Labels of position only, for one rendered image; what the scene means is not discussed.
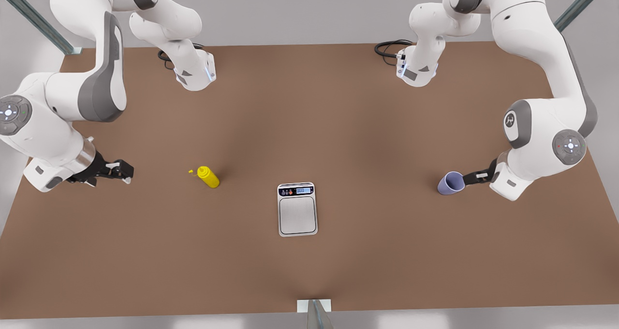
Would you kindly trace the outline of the lavender cup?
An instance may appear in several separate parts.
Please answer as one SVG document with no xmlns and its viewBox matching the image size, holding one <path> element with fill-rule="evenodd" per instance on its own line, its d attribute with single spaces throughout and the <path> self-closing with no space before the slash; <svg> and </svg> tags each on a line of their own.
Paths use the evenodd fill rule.
<svg viewBox="0 0 619 329">
<path fill-rule="evenodd" d="M 463 176 L 459 172 L 448 172 L 438 183 L 437 190 L 442 195 L 455 194 L 466 187 Z"/>
</svg>

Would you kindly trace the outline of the yellow sauce bottle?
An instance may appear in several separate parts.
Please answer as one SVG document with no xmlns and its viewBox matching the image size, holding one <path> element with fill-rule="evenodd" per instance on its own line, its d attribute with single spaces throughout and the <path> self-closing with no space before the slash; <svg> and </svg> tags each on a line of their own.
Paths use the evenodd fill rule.
<svg viewBox="0 0 619 329">
<path fill-rule="evenodd" d="M 197 170 L 189 170 L 188 173 L 194 177 L 199 177 L 210 188 L 217 188 L 220 185 L 219 178 L 208 166 L 200 166 Z"/>
</svg>

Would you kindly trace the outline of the silver digital kitchen scale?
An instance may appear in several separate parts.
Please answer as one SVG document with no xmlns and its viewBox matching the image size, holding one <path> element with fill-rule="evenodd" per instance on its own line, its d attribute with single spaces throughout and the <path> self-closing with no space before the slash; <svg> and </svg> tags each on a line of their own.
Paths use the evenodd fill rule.
<svg viewBox="0 0 619 329">
<path fill-rule="evenodd" d="M 277 187 L 277 208 L 280 236 L 312 236 L 318 232 L 313 183 L 280 184 Z"/>
</svg>

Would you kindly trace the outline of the silver frame post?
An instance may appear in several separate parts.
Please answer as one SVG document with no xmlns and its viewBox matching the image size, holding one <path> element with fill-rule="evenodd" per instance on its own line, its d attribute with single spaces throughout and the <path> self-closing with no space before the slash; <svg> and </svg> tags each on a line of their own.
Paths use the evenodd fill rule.
<svg viewBox="0 0 619 329">
<path fill-rule="evenodd" d="M 26 18 L 44 37 L 65 55 L 82 53 L 81 47 L 73 47 L 27 0 L 6 0 Z"/>
<path fill-rule="evenodd" d="M 297 312 L 307 314 L 307 329 L 334 329 L 328 312 L 332 311 L 331 299 L 300 299 Z"/>
<path fill-rule="evenodd" d="M 577 18 L 577 16 L 579 16 L 592 1 L 594 0 L 574 0 L 571 5 L 564 10 L 563 14 L 561 14 L 554 22 L 556 29 L 562 33 L 563 30 L 565 30 L 570 23 Z"/>
</svg>

